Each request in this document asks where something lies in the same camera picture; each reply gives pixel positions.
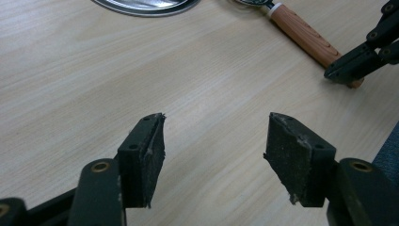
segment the brown wooden handle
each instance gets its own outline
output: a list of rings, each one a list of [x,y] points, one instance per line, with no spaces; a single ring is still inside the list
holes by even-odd
[[[270,18],[323,67],[341,57],[328,41],[283,4],[275,5],[270,13]]]

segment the light wood tabletop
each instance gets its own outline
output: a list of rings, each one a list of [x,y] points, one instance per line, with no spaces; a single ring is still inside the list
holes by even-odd
[[[386,2],[283,3],[345,54]],[[359,89],[324,70],[258,9],[233,1],[139,18],[88,0],[6,0],[0,199],[32,208],[76,187],[87,163],[114,157],[141,118],[163,112],[167,156],[152,209],[128,209],[128,225],[327,225],[327,202],[291,205],[263,159],[268,115],[303,122],[336,160],[373,161],[399,120],[399,67]]]

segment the blue fabric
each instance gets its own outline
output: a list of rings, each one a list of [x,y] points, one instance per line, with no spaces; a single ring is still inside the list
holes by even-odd
[[[399,122],[373,161],[399,189]]]

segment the utensil with wooden handle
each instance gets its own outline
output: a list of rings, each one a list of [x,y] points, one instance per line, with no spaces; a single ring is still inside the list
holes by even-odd
[[[236,0],[240,3],[260,7],[261,11],[276,23],[306,53],[319,62],[325,69],[341,54],[317,31],[302,20],[296,13],[282,3],[274,4],[272,0]],[[358,88],[362,81],[348,84],[350,88]]]

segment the round metal tray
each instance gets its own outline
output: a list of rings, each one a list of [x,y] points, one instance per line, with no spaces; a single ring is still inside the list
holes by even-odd
[[[141,17],[163,17],[184,12],[200,0],[93,0],[116,12]]]

